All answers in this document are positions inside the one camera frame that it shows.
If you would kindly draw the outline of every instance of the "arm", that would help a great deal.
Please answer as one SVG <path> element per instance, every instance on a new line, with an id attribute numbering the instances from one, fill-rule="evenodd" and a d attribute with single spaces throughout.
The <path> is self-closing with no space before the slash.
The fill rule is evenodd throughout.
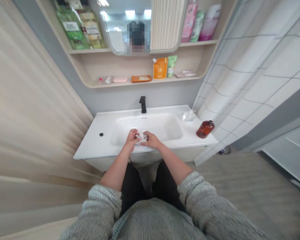
<path id="1" fill-rule="evenodd" d="M 190 214 L 194 225 L 213 239 L 270 239 L 227 199 L 217 195 L 198 172 L 192 172 L 178 156 L 158 138 L 145 132 L 149 140 L 142 145 L 157 149 L 174 181 L 178 185 L 180 200 Z"/>
<path id="2" fill-rule="evenodd" d="M 129 155 L 134 144 L 136 129 L 129 132 L 127 141 L 99 184 L 91 188 L 83 203 L 78 220 L 61 236 L 61 240 L 109 239 L 111 230 L 121 212 L 121 187 Z"/>

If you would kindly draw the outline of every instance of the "pink bottle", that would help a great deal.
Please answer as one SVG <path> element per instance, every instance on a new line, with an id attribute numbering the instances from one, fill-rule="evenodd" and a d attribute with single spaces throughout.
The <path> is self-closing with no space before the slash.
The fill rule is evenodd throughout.
<path id="1" fill-rule="evenodd" d="M 191 33 L 194 25 L 194 21 L 196 20 L 196 14 L 198 10 L 197 0 L 189 0 L 186 19 L 184 20 L 184 26 L 182 31 L 181 42 L 190 42 Z"/>
<path id="2" fill-rule="evenodd" d="M 209 8 L 203 20 L 198 41 L 207 41 L 212 38 L 213 32 L 216 29 L 219 20 L 220 11 L 221 4 L 215 4 Z"/>

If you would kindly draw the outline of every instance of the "gray sweater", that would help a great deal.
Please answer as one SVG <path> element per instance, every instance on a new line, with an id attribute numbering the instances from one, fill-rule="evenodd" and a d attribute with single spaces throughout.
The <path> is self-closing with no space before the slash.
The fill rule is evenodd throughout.
<path id="1" fill-rule="evenodd" d="M 153 198 L 135 203 L 118 219 L 121 192 L 95 185 L 61 240 L 270 239 L 198 172 L 187 176 L 178 192 L 189 215 Z"/>

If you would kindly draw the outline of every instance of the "gray floor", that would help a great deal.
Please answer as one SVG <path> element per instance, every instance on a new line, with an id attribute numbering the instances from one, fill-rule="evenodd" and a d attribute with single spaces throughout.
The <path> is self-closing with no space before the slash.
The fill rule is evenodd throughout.
<path id="1" fill-rule="evenodd" d="M 300 239 L 300 191 L 258 154 L 215 155 L 190 166 L 273 239 Z M 151 168 L 145 185 L 154 178 Z"/>

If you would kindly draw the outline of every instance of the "sweater sleeve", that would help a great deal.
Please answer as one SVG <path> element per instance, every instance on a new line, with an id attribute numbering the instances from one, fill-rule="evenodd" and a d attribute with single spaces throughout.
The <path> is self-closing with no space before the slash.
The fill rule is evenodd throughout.
<path id="1" fill-rule="evenodd" d="M 121 212 L 121 192 L 95 185 L 83 203 L 78 220 L 61 235 L 60 240 L 109 239 Z"/>
<path id="2" fill-rule="evenodd" d="M 198 172 L 189 174 L 178 192 L 194 225 L 213 239 L 270 239 Z"/>

